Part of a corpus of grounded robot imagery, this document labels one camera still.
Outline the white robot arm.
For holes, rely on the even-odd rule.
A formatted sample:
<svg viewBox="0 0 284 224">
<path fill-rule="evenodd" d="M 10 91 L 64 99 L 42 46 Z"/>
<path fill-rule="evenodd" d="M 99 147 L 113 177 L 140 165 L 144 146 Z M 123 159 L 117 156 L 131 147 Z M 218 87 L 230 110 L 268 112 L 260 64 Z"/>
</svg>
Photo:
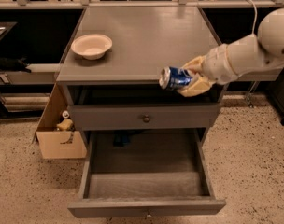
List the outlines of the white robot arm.
<svg viewBox="0 0 284 224">
<path fill-rule="evenodd" d="M 214 84 L 225 85 L 248 73 L 284 68 L 284 8 L 269 13 L 257 34 L 217 46 L 182 68 L 192 76 L 189 85 L 177 90 L 184 97 L 205 93 Z"/>
</svg>

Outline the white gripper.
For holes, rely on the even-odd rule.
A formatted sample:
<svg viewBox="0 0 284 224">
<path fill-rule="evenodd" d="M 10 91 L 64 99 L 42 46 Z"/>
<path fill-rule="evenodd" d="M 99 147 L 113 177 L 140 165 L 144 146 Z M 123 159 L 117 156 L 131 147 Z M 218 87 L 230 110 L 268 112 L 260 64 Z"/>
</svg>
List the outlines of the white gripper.
<svg viewBox="0 0 284 224">
<path fill-rule="evenodd" d="M 204 56 L 197 56 L 185 63 L 182 68 L 195 74 L 192 81 L 185 87 L 177 90 L 184 97 L 193 97 L 209 91 L 215 82 L 225 85 L 238 79 L 238 75 L 232 68 L 228 58 L 228 45 L 222 44 L 209 51 Z"/>
</svg>

